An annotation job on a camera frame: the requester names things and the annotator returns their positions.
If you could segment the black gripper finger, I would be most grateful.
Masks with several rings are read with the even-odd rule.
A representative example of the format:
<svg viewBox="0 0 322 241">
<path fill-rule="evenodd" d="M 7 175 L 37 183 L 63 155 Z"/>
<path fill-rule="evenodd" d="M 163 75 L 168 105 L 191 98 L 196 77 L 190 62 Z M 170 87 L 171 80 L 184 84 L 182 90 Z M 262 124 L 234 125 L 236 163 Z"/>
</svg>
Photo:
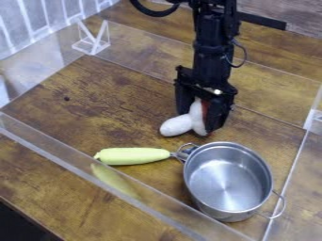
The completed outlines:
<svg viewBox="0 0 322 241">
<path fill-rule="evenodd" d="M 175 83 L 175 100 L 178 114 L 186 114 L 195 101 L 195 95 L 191 87 L 184 86 L 182 82 Z"/>
<path fill-rule="evenodd" d="M 223 127 L 230 107 L 231 103 L 223 97 L 214 98 L 204 103 L 204 130 L 208 133 Z"/>
</svg>

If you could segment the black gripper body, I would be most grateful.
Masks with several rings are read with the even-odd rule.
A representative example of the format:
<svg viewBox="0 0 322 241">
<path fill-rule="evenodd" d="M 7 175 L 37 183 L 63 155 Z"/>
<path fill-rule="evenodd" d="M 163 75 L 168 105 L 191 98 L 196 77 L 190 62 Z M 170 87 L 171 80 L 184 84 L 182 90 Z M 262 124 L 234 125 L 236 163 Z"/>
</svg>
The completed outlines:
<svg viewBox="0 0 322 241">
<path fill-rule="evenodd" d="M 204 101 L 214 98 L 226 98 L 234 103 L 238 93 L 235 87 L 228 84 L 228 77 L 232 66 L 234 46 L 203 46 L 194 44 L 192 68 L 176 67 L 176 82 L 194 90 L 195 98 Z"/>
</svg>

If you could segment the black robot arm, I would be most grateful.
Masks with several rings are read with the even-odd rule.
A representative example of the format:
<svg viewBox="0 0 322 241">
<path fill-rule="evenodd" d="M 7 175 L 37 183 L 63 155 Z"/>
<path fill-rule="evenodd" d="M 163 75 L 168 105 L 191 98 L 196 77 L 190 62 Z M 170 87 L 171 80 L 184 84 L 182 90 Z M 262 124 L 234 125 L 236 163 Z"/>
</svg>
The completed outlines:
<svg viewBox="0 0 322 241">
<path fill-rule="evenodd" d="M 234 37 L 239 34 L 236 0 L 191 0 L 196 37 L 192 68 L 176 68 L 176 109 L 191 114 L 192 128 L 207 136 L 223 127 L 238 89 L 228 84 Z"/>
</svg>

